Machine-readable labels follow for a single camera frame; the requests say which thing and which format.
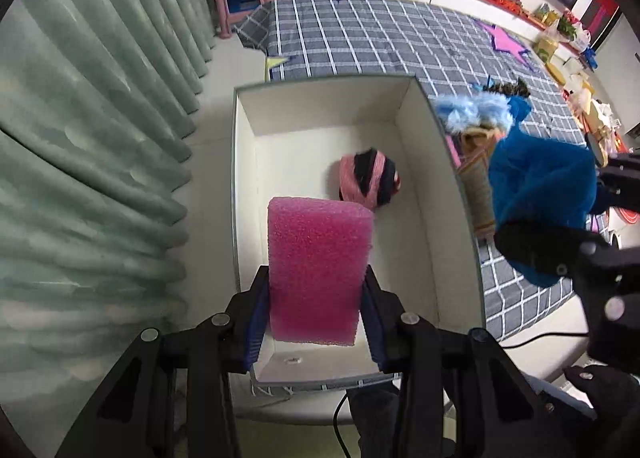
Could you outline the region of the beige knitted cloth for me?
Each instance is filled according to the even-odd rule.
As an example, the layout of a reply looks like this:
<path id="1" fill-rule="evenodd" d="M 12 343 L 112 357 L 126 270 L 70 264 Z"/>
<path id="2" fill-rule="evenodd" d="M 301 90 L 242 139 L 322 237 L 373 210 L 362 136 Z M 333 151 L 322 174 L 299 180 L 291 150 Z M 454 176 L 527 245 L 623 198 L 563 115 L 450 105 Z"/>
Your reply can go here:
<path id="1" fill-rule="evenodd" d="M 458 167 L 458 175 L 478 238 L 491 237 L 496 229 L 488 169 L 490 158 L 501 139 L 499 129 L 486 128 L 468 129 L 460 137 L 462 163 Z"/>

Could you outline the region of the light blue fluffy cloth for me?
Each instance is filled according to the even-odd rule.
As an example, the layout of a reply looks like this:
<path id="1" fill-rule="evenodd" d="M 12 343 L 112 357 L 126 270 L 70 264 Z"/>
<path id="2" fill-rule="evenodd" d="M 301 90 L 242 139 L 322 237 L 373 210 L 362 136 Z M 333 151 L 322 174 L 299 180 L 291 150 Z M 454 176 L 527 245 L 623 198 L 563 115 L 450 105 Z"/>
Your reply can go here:
<path id="1" fill-rule="evenodd" d="M 431 99 L 431 104 L 449 133 L 463 133 L 472 128 L 498 129 L 507 133 L 514 125 L 508 99 L 499 93 L 439 95 Z"/>

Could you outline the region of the grey checked star rug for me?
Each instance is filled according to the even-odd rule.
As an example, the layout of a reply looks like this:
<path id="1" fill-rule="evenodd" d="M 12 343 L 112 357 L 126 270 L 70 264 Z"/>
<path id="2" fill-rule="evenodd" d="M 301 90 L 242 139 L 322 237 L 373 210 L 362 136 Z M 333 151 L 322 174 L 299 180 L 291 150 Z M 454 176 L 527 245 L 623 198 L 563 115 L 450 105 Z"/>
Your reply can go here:
<path id="1" fill-rule="evenodd" d="M 268 260 L 276 197 L 335 200 L 338 162 L 378 148 L 401 191 L 372 216 L 380 285 L 440 328 L 486 322 L 471 215 L 426 86 L 411 74 L 345 74 L 238 88 L 232 119 L 235 275 L 247 289 Z"/>

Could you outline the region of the white cardboard storage box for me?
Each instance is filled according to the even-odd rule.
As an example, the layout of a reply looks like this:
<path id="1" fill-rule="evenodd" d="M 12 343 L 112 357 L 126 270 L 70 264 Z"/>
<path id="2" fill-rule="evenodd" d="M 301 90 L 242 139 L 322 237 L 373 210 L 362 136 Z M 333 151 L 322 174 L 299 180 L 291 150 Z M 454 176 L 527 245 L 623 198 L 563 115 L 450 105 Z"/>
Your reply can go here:
<path id="1" fill-rule="evenodd" d="M 265 393 L 382 378 L 367 275 L 438 328 L 484 325 L 471 215 L 415 77 L 239 88 L 231 203 L 240 287 L 271 273 L 247 352 Z"/>

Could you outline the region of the green pleated curtain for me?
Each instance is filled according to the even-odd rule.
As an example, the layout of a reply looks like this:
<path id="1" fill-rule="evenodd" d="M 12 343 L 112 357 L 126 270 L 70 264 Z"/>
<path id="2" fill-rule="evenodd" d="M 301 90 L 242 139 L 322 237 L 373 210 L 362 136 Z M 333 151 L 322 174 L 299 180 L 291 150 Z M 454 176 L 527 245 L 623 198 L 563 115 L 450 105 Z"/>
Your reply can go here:
<path id="1" fill-rule="evenodd" d="M 184 309 L 207 0 L 1 0 L 1 405 L 51 457 L 142 329 Z"/>

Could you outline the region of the leopard print scrunchie cloth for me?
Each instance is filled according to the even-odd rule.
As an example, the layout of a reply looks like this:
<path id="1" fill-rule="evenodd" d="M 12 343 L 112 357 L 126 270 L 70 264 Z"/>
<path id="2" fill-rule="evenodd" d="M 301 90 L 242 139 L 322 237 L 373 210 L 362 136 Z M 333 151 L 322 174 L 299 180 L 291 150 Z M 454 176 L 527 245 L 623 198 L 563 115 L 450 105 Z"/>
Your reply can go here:
<path id="1" fill-rule="evenodd" d="M 482 86 L 482 90 L 484 92 L 502 94 L 506 97 L 529 98 L 530 96 L 528 86 L 522 78 L 518 78 L 515 82 L 500 82 L 488 78 L 487 82 Z"/>

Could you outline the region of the blue plush toy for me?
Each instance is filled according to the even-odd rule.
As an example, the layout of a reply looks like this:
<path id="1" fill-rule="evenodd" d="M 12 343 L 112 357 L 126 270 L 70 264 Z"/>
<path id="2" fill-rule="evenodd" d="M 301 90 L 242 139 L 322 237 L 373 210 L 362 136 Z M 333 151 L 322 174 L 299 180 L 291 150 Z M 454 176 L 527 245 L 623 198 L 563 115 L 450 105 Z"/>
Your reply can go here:
<path id="1" fill-rule="evenodd" d="M 512 120 L 489 161 L 488 178 L 496 220 L 494 245 L 532 285 L 550 288 L 562 277 L 538 270 L 522 250 L 531 242 L 550 249 L 554 230 L 585 230 L 600 198 L 596 162 L 585 146 L 533 136 L 521 129 L 532 112 L 523 97 L 506 100 Z"/>

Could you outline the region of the pink black striped ball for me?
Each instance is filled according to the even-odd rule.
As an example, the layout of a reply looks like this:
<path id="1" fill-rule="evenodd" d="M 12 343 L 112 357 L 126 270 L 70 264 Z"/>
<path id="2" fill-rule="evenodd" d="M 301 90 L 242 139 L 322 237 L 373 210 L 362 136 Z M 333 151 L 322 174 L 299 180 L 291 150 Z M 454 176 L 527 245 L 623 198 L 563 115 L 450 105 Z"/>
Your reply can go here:
<path id="1" fill-rule="evenodd" d="M 390 203 L 401 188 L 401 178 L 392 159 L 370 148 L 344 155 L 338 165 L 338 198 L 356 202 L 369 210 Z"/>

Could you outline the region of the pink foam sponge block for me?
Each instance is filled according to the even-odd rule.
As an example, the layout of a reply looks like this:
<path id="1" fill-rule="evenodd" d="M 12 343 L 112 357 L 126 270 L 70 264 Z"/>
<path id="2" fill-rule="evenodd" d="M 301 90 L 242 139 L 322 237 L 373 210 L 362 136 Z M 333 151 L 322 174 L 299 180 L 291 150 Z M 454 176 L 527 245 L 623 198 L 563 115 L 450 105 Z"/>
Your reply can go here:
<path id="1" fill-rule="evenodd" d="M 270 200 L 270 329 L 275 339 L 355 344 L 373 225 L 373 212 L 354 202 Z"/>

